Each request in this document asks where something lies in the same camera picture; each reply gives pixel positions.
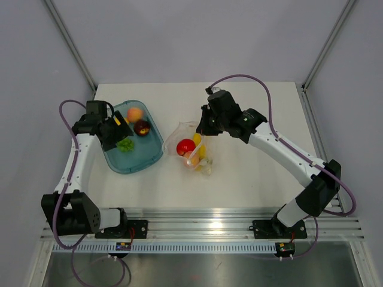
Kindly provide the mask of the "teal plastic tray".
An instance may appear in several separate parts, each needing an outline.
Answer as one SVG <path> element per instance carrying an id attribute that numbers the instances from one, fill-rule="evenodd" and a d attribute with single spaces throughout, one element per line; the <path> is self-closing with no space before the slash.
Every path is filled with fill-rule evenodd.
<path id="1" fill-rule="evenodd" d="M 129 139 L 135 143 L 135 149 L 131 152 L 121 152 L 117 147 L 104 152 L 104 157 L 111 170 L 120 174 L 139 172 L 160 160 L 163 155 L 162 136 L 147 107 L 138 100 L 128 100 L 114 107 L 122 116 L 127 116 L 129 108 L 138 107 L 144 111 L 143 120 L 150 123 L 150 132 L 147 136 L 139 137 L 134 134 Z"/>

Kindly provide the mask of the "left aluminium frame post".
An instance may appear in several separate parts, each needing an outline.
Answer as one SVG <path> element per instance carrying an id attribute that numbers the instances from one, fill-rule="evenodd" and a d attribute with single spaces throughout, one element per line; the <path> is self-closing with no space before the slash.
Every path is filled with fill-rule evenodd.
<path id="1" fill-rule="evenodd" d="M 53 20 L 54 25 L 57 27 L 61 37 L 63 38 L 65 45 L 67 49 L 69 50 L 70 54 L 72 55 L 73 59 L 75 60 L 82 76 L 84 77 L 87 85 L 89 86 L 90 90 L 92 91 L 93 97 L 95 97 L 98 85 L 96 84 L 96 81 L 94 80 L 93 76 L 91 75 L 83 57 L 81 56 L 80 51 L 78 50 L 75 41 L 63 19 L 61 16 L 59 9 L 57 8 L 56 4 L 52 0 L 43 0 L 42 3 L 47 9 L 48 14 Z"/>

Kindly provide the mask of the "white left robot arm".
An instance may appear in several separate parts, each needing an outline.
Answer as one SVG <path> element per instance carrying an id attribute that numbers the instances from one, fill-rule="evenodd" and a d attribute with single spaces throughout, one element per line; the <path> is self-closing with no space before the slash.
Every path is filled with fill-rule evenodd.
<path id="1" fill-rule="evenodd" d="M 71 151 L 62 178 L 51 194 L 43 195 L 41 207 L 56 237 L 96 234 L 107 229 L 116 238 L 129 232 L 119 207 L 101 209 L 87 195 L 90 173 L 98 151 L 107 152 L 133 131 L 119 111 L 103 100 L 90 100 L 74 125 Z"/>

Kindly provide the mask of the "right aluminium frame post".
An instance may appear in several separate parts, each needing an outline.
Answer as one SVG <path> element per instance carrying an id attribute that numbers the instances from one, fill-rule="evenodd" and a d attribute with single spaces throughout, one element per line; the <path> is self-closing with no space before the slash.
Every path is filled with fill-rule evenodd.
<path id="1" fill-rule="evenodd" d="M 304 82 L 302 83 L 302 90 L 304 92 L 308 91 L 308 88 L 313 83 L 315 77 L 319 73 L 322 65 L 324 64 L 327 56 L 331 52 L 331 49 L 335 45 L 337 39 L 339 38 L 346 22 L 351 16 L 354 8 L 357 6 L 358 0 L 347 0 L 344 7 L 342 8 L 340 14 L 338 15 L 330 33 L 328 34 L 318 56 L 316 57 L 313 65 L 311 66 L 308 75 L 306 76 Z"/>

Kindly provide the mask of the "yellow banana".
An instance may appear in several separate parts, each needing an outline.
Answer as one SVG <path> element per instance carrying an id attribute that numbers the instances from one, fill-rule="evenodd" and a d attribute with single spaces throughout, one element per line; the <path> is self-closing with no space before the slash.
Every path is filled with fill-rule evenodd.
<path id="1" fill-rule="evenodd" d="M 202 137 L 200 134 L 195 133 L 193 135 L 193 142 L 196 145 L 196 147 L 199 146 L 199 149 L 197 151 L 197 154 L 199 156 L 199 159 L 202 160 L 203 158 L 206 157 L 206 147 L 204 144 L 201 144 Z"/>

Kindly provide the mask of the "orange peach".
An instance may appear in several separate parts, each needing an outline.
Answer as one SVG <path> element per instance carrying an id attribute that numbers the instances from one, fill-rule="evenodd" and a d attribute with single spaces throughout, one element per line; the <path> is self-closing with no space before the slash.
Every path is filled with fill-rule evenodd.
<path id="1" fill-rule="evenodd" d="M 127 120 L 130 123 L 136 123 L 141 120 L 144 116 L 144 111 L 138 107 L 129 108 L 127 111 Z"/>
<path id="2" fill-rule="evenodd" d="M 184 157 L 184 165 L 189 169 L 194 169 L 200 162 L 198 154 L 192 155 L 192 151 L 186 152 Z"/>

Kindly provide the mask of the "aluminium mounting rail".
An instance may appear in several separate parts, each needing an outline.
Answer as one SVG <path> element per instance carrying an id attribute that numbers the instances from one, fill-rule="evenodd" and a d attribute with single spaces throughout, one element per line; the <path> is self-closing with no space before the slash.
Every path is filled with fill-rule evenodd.
<path id="1" fill-rule="evenodd" d="M 245 242 L 253 241 L 249 226 L 269 219 L 274 209 L 126 209 L 129 219 L 148 221 L 148 241 Z M 358 218 L 321 215 L 317 218 L 319 241 L 360 242 L 364 233 Z"/>

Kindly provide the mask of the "dark red apple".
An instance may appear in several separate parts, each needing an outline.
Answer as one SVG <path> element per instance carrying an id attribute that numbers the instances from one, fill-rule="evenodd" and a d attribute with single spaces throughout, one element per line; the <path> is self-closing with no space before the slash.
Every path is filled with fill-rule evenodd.
<path id="1" fill-rule="evenodd" d="M 133 131 L 139 137 L 147 136 L 150 132 L 150 123 L 145 120 L 138 120 L 133 127 Z"/>

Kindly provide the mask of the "clear zip top bag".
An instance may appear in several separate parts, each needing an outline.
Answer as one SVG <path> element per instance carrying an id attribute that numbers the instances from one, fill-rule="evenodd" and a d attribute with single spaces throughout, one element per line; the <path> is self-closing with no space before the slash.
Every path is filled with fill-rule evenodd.
<path id="1" fill-rule="evenodd" d="M 176 158 L 189 171 L 206 176 L 212 173 L 212 142 L 196 132 L 198 122 L 179 122 L 177 128 L 162 144 L 164 154 Z"/>

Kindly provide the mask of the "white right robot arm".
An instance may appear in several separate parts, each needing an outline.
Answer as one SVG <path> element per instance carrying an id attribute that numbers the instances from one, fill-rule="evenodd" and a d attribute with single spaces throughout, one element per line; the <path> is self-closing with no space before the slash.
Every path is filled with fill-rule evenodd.
<path id="1" fill-rule="evenodd" d="M 232 95 L 219 90 L 207 98 L 201 107 L 201 121 L 196 129 L 204 136 L 227 132 L 246 144 L 266 153 L 288 170 L 303 187 L 295 199 L 283 205 L 267 223 L 266 229 L 275 237 L 285 237 L 293 227 L 308 216 L 320 215 L 340 189 L 341 166 L 312 157 L 292 143 L 283 143 L 272 133 L 267 118 L 249 108 L 241 110 Z"/>

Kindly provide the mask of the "green grapes bunch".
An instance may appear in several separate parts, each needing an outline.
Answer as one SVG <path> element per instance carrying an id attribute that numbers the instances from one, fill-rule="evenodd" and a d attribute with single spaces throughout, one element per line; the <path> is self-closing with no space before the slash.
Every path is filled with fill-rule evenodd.
<path id="1" fill-rule="evenodd" d="M 121 152 L 131 152 L 135 149 L 135 143 L 129 138 L 125 138 L 117 143 L 117 148 Z"/>

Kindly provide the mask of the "aluminium frame post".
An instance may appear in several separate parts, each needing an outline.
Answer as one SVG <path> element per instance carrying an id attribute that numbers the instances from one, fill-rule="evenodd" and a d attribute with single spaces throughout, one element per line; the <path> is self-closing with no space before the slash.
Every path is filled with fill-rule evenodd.
<path id="1" fill-rule="evenodd" d="M 57 27 L 61 37 L 63 38 L 65 45 L 67 49 L 69 50 L 70 54 L 72 55 L 73 59 L 75 60 L 82 76 L 84 77 L 87 85 L 89 86 L 90 90 L 92 91 L 93 97 L 95 97 L 98 85 L 96 84 L 96 81 L 94 80 L 93 76 L 91 75 L 83 57 L 81 56 L 80 51 L 78 50 L 75 41 L 63 19 L 61 16 L 59 9 L 57 8 L 56 4 L 52 0 L 43 0 L 42 3 L 47 9 L 48 14 L 53 20 L 54 25 Z"/>
<path id="2" fill-rule="evenodd" d="M 338 15 L 330 33 L 328 34 L 318 56 L 316 57 L 313 65 L 311 66 L 308 75 L 306 76 L 304 82 L 302 83 L 302 90 L 304 92 L 308 91 L 308 88 L 313 83 L 315 77 L 319 73 L 322 65 L 324 64 L 327 56 L 331 52 L 331 49 L 335 45 L 337 39 L 339 38 L 346 22 L 351 16 L 354 8 L 357 6 L 358 0 L 347 0 L 344 7 L 342 8 L 340 14 Z"/>

